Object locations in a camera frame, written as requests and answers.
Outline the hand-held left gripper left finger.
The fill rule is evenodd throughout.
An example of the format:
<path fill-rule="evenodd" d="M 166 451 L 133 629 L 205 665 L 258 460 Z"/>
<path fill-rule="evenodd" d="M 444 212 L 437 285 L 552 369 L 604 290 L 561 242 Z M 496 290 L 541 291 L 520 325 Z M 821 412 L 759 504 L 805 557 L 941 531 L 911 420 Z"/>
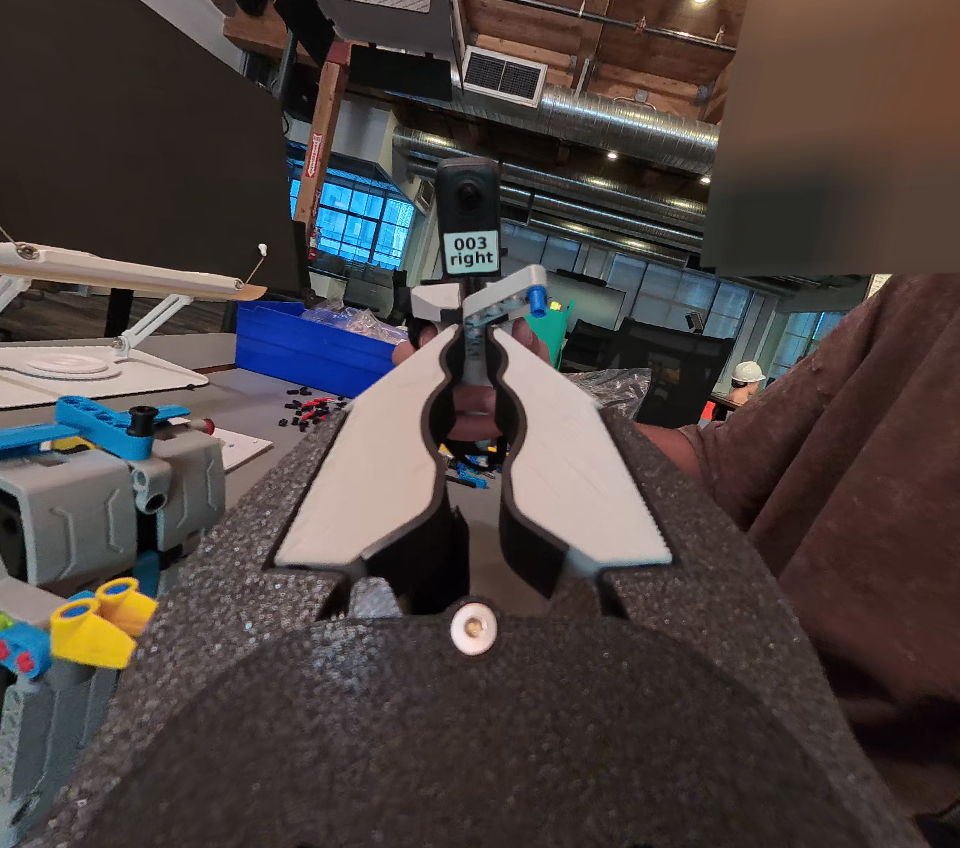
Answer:
<path fill-rule="evenodd" d="M 453 518 L 430 412 L 460 339 L 448 326 L 354 399 L 273 554 L 276 568 L 380 577 L 401 596 L 437 571 Z"/>

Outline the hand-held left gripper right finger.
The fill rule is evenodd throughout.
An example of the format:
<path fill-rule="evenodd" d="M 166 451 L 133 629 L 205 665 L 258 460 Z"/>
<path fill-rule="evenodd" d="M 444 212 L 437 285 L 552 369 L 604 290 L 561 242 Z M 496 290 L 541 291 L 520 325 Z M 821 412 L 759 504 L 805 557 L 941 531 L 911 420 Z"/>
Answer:
<path fill-rule="evenodd" d="M 594 399 L 500 327 L 489 331 L 502 465 L 499 542 L 541 596 L 561 578 L 667 566 L 670 550 Z"/>

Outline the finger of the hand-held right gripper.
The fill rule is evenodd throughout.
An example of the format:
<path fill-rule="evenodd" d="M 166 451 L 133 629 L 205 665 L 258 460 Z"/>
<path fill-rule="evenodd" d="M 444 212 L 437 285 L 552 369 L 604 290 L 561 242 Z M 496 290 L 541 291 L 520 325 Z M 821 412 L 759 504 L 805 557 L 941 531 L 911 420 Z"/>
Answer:
<path fill-rule="evenodd" d="M 410 289 L 410 325 L 428 322 L 442 326 L 463 322 L 464 288 L 461 283 L 430 283 Z"/>

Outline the grey angled beam piece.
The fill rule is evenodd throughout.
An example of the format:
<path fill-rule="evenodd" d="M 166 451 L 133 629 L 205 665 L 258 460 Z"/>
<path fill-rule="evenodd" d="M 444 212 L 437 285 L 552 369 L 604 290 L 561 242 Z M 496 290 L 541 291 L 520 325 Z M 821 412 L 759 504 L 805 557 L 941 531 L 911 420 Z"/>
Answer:
<path fill-rule="evenodd" d="M 462 383 L 490 386 L 486 363 L 487 327 L 502 318 L 512 320 L 529 314 L 527 290 L 533 285 L 548 286 L 542 265 L 530 265 L 506 278 L 492 282 L 462 303 L 464 365 Z"/>

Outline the pile of small brick pieces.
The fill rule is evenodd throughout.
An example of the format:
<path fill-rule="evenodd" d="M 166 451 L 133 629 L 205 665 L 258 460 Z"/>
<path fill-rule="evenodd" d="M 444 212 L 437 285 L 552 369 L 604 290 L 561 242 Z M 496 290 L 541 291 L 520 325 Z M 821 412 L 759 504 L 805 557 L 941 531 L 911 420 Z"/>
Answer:
<path fill-rule="evenodd" d="M 349 409 L 351 398 L 324 396 L 311 397 L 305 391 L 288 391 L 283 405 L 285 412 L 278 420 L 279 427 L 291 427 L 300 433 L 332 420 Z M 445 466 L 446 480 L 475 490 L 486 490 L 501 473 L 509 456 L 509 447 L 504 439 L 493 442 L 441 443 L 438 453 Z"/>

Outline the blue grey brick robot model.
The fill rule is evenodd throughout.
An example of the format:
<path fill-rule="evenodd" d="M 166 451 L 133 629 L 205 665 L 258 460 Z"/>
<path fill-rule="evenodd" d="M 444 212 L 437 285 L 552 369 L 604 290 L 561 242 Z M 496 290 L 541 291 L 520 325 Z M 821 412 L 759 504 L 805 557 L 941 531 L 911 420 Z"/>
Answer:
<path fill-rule="evenodd" d="M 2 846 L 51 806 L 181 561 L 222 517 L 223 444 L 185 407 L 67 396 L 2 429 Z"/>

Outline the grey desk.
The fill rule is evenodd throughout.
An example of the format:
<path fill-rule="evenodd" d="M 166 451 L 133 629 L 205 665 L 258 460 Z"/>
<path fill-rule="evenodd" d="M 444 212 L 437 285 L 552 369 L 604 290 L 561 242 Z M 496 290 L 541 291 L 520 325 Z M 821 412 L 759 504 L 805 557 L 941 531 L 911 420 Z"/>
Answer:
<path fill-rule="evenodd" d="M 447 353 L 446 362 L 450 372 L 453 369 L 454 353 L 457 344 L 458 342 L 452 346 Z M 488 367 L 488 372 L 490 372 L 490 336 L 487 338 L 486 365 Z M 253 422 L 260 422 L 261 426 L 266 428 L 267 423 L 280 412 L 280 385 L 281 383 L 279 381 L 269 378 L 265 375 L 254 374 L 241 369 L 235 369 L 231 372 L 226 372 L 223 376 L 216 378 L 212 382 L 211 386 L 198 388 L 198 391 L 195 393 L 195 397 L 200 398 L 200 402 L 186 404 L 179 399 L 176 399 L 174 402 L 169 404 L 165 401 L 158 402 L 156 398 L 149 395 L 139 395 L 136 397 L 135 404 L 154 407 L 167 405 L 185 407 L 189 410 L 189 415 L 192 419 L 203 419 L 205 417 L 210 417 L 214 422 L 226 421 L 226 427 L 228 429 L 233 429 L 237 425 L 242 426 L 245 423 L 249 424 Z M 432 425 L 440 421 L 439 413 L 441 410 L 441 396 L 442 395 L 438 397 L 434 407 L 430 412 L 431 430 Z M 325 422 L 318 433 L 327 434 L 333 438 L 346 418 L 346 413 L 334 417 L 332 420 Z M 614 437 L 615 427 L 613 422 L 606 422 L 606 425 L 611 433 L 611 436 Z M 2 429 L 13 427 L 14 426 L 11 423 L 2 423 Z M 312 482 L 320 463 L 321 461 L 318 461 L 317 463 L 302 463 L 302 466 L 299 470 L 306 474 L 306 489 Z M 225 488 L 227 489 L 230 485 L 231 482 L 226 476 Z M 301 502 L 297 500 L 294 502 L 294 513 L 296 512 L 300 503 Z M 294 514 L 291 516 L 281 517 L 279 542 L 282 541 L 293 516 Z M 208 542 L 212 541 L 213 527 L 205 532 Z M 260 556 L 255 557 L 256 564 L 260 564 L 263 561 L 273 564 L 274 555 L 264 552 Z M 418 587 L 418 589 L 423 589 L 428 593 L 432 593 L 439 589 L 439 585 L 439 581 L 427 580 L 423 585 Z"/>

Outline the person's right hand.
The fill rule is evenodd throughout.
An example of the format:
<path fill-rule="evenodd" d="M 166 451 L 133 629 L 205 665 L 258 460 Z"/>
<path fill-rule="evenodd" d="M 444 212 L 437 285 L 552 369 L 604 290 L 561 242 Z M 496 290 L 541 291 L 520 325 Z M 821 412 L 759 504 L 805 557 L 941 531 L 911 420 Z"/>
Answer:
<path fill-rule="evenodd" d="M 531 326 L 522 318 L 511 322 L 511 337 L 526 350 L 534 353 L 541 361 L 550 363 L 549 351 Z M 421 346 L 437 336 L 437 328 L 427 323 L 418 333 L 416 341 L 408 336 L 406 341 L 396 345 L 391 362 L 398 366 L 409 359 Z M 484 385 L 460 384 L 453 391 L 455 419 L 447 436 L 457 442 L 480 443 L 496 439 L 500 434 L 496 422 L 497 395 L 492 387 Z"/>

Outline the teal plastic folder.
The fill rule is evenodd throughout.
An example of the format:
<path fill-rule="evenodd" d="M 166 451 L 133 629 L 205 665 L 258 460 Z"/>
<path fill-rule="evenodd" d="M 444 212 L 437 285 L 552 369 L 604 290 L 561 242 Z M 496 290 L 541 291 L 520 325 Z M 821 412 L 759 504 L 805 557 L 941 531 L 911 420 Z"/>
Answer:
<path fill-rule="evenodd" d="M 525 317 L 534 335 L 546 345 L 550 363 L 556 369 L 561 364 L 569 320 L 574 308 L 575 302 L 547 300 L 543 316 L 536 317 L 528 314 Z"/>

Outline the open instruction booklet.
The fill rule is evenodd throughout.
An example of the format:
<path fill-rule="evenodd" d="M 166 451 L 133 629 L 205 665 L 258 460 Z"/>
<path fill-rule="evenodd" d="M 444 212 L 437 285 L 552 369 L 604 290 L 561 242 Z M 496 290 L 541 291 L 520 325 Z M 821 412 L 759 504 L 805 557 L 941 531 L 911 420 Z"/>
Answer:
<path fill-rule="evenodd" d="M 171 419 L 168 424 L 189 428 L 219 440 L 222 446 L 222 466 L 225 473 L 239 469 L 274 447 L 272 441 L 219 428 L 210 419 L 183 417 Z"/>

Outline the blue plastic bin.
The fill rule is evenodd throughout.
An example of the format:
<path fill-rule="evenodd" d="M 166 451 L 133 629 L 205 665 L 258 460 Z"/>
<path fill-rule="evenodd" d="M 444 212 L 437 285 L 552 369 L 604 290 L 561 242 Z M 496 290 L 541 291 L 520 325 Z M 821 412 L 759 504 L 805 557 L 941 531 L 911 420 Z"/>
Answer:
<path fill-rule="evenodd" d="M 393 347 L 306 320 L 300 302 L 239 302 L 234 362 L 239 369 L 354 398 L 393 368 Z"/>

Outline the grey ceiling heater unit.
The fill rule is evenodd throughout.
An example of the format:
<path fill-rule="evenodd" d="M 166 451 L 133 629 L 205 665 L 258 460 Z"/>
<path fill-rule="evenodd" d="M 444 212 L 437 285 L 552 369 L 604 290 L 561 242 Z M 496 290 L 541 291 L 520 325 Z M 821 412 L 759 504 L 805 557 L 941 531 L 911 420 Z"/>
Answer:
<path fill-rule="evenodd" d="M 467 44 L 460 0 L 275 0 L 289 33 L 322 66 L 335 39 L 359 47 L 354 81 L 450 103 Z"/>

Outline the black board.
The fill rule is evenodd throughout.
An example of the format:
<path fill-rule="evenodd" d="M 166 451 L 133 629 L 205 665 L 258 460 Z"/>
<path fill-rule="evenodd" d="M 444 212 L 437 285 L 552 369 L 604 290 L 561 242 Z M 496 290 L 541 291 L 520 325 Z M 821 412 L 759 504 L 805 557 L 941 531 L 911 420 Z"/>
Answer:
<path fill-rule="evenodd" d="M 140 0 L 1 0 L 2 226 L 298 293 L 282 110 Z"/>

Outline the wooden post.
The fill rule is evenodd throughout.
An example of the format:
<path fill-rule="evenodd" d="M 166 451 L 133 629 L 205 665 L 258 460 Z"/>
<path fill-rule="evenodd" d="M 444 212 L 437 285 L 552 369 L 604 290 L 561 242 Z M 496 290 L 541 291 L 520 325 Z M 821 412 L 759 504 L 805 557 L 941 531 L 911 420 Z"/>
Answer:
<path fill-rule="evenodd" d="M 347 42 L 334 42 L 320 69 L 317 100 L 305 145 L 294 211 L 294 220 L 305 226 L 306 241 L 316 231 L 331 146 L 349 76 L 351 49 Z"/>

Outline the silver ventilation duct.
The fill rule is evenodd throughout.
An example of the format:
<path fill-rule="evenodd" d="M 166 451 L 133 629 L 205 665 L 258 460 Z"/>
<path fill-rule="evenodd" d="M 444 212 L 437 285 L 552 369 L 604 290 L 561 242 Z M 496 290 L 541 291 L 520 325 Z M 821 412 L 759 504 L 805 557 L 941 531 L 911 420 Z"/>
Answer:
<path fill-rule="evenodd" d="M 507 103 L 482 106 L 455 92 L 447 108 L 476 116 L 493 126 L 549 137 L 565 145 L 614 153 L 654 167 L 708 178 L 714 168 L 719 127 L 676 114 L 648 110 L 595 94 L 577 96 L 547 86 L 536 109 Z M 610 220 L 622 233 L 646 236 L 688 252 L 701 248 L 706 205 L 584 173 L 556 174 L 500 159 L 501 177 L 514 188 L 559 207 L 569 202 L 571 216 Z"/>

